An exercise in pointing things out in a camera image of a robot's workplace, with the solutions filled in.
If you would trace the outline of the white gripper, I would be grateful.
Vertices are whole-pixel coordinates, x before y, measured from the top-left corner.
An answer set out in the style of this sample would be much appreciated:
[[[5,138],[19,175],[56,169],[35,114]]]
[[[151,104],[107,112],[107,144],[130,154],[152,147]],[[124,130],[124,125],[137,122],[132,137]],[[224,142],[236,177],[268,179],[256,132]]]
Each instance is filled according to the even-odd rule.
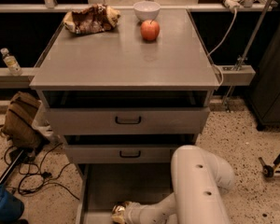
[[[127,224],[151,224],[152,215],[148,205],[130,201],[122,202],[125,207],[124,219]]]

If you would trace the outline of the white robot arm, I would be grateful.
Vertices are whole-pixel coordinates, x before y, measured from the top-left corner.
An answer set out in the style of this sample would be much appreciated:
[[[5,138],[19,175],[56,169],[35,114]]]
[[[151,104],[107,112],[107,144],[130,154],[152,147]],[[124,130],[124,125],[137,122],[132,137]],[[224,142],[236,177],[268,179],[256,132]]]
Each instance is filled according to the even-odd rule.
[[[179,147],[171,160],[173,193],[155,204],[128,203],[126,224],[231,224],[221,199],[234,171],[219,156],[196,146]]]

